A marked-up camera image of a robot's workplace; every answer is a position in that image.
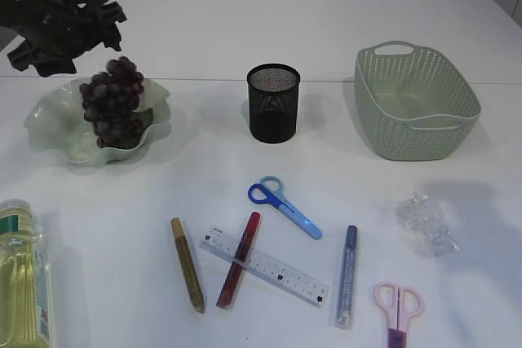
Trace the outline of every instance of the yellow liquid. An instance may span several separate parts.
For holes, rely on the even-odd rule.
[[[47,348],[38,334],[33,239],[0,236],[0,348]]]

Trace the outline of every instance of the silver glitter pen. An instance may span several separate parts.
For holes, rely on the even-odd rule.
[[[352,315],[353,274],[356,269],[356,247],[357,227],[348,226],[343,250],[341,281],[339,282],[337,317],[335,318],[335,326],[341,329],[348,329]]]

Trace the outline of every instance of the red glitter pen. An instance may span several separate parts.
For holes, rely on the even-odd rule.
[[[250,246],[252,245],[252,241],[254,240],[255,232],[258,229],[260,218],[261,215],[258,212],[253,212],[250,215],[250,219],[248,220],[246,229],[245,231],[243,231],[243,237],[241,238],[241,242],[239,243],[239,246],[237,246],[235,259],[241,262],[246,261],[246,258],[248,257],[248,252],[250,251]],[[216,303],[217,307],[221,307],[225,310],[227,310],[230,307],[242,272],[243,267],[235,262],[232,262],[232,265],[228,270],[227,279],[225,279],[225,283],[223,284],[223,288],[221,289],[221,294],[219,295],[218,302]]]

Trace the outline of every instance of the green plastic basket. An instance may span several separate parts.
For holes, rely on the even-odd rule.
[[[378,55],[408,46],[406,55]],[[394,161],[446,158],[480,116],[480,103],[461,73],[439,51],[385,42],[357,54],[355,96],[377,154]]]

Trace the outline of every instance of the pink scissors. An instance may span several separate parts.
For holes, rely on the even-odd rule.
[[[388,287],[393,292],[392,305],[388,306],[380,297],[379,291]],[[411,294],[417,301],[417,310],[407,311],[405,308],[405,294]],[[384,281],[374,288],[374,300],[384,312],[388,323],[388,348],[406,348],[406,333],[409,321],[424,311],[424,300],[420,293],[410,287],[400,287],[397,284]]]

